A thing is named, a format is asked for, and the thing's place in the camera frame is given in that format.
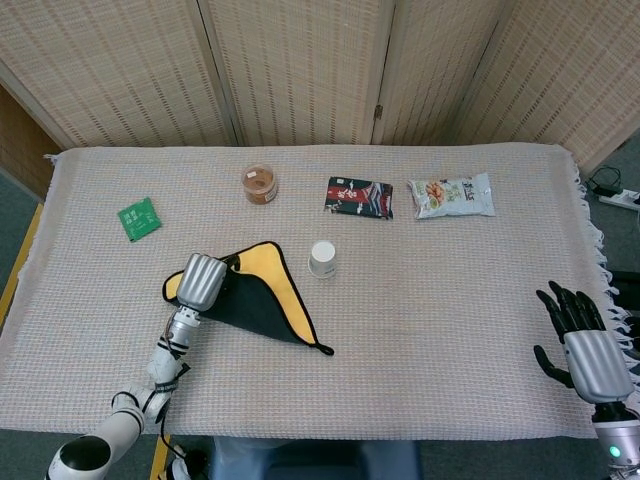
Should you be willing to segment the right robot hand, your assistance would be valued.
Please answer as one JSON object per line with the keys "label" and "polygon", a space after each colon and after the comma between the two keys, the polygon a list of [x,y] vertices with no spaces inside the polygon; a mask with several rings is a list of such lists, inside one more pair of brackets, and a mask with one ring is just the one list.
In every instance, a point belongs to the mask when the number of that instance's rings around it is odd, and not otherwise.
{"label": "right robot hand", "polygon": [[574,390],[593,405],[626,401],[635,387],[622,350],[607,330],[594,301],[581,291],[572,292],[555,281],[549,293],[538,290],[559,343],[567,368],[555,366],[544,348],[533,347],[541,370]]}

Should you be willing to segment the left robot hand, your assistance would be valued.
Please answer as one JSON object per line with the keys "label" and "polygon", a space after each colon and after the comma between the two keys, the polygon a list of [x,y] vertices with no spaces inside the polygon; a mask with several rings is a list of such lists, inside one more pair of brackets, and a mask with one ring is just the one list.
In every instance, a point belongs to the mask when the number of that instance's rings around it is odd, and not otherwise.
{"label": "left robot hand", "polygon": [[192,254],[179,282],[176,297],[180,305],[198,312],[213,307],[230,265],[201,253]]}

